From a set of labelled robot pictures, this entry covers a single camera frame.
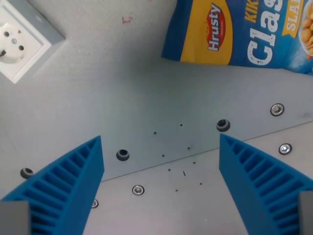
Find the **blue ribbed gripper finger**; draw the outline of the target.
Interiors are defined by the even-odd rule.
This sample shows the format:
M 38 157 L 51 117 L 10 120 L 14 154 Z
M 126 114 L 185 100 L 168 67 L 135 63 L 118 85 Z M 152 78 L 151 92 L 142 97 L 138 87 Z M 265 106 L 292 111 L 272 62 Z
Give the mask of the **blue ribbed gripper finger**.
M 220 135 L 219 170 L 250 235 L 298 235 L 298 197 L 311 178 L 233 137 Z
M 97 136 L 41 169 L 2 201 L 29 203 L 33 235 L 81 235 L 104 171 Z

